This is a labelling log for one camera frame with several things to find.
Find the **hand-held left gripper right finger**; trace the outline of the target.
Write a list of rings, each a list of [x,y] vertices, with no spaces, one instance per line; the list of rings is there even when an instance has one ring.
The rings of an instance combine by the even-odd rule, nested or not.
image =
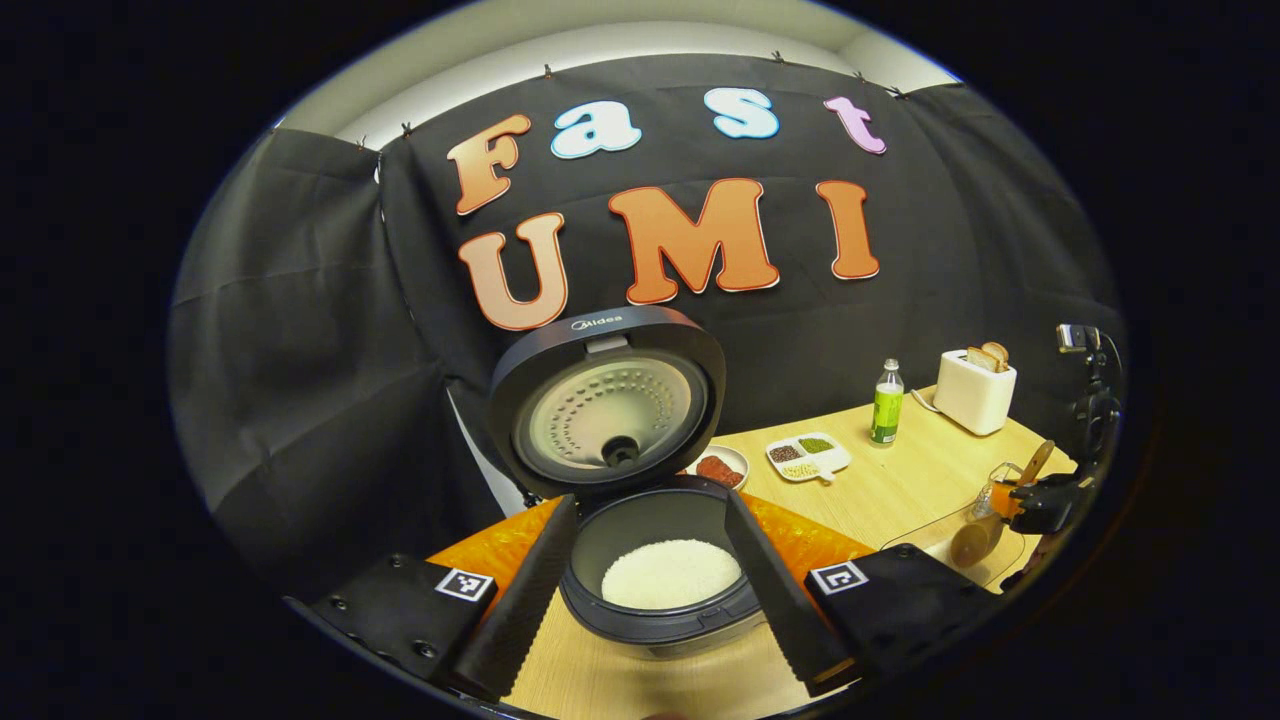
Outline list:
[[[813,697],[919,667],[1001,601],[915,544],[868,552],[748,495],[727,496],[724,532],[777,646]]]

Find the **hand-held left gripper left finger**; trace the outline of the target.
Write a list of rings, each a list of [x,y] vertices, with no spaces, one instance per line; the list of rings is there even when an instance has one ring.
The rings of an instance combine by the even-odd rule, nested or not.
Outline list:
[[[320,632],[412,680],[508,696],[579,537],[572,495],[421,559],[389,553],[334,591],[287,603]]]

